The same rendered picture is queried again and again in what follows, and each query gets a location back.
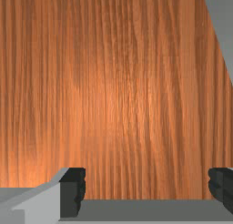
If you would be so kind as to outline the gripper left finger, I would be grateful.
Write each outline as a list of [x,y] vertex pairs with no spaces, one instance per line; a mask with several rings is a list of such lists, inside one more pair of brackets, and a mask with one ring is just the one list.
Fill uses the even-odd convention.
[[61,168],[49,182],[0,203],[0,224],[56,224],[75,218],[86,193],[84,168]]

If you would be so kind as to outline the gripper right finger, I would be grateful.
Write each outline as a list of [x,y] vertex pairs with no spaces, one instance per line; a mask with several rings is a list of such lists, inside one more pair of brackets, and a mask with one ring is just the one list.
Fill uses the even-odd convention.
[[208,176],[211,195],[233,215],[233,168],[210,168]]

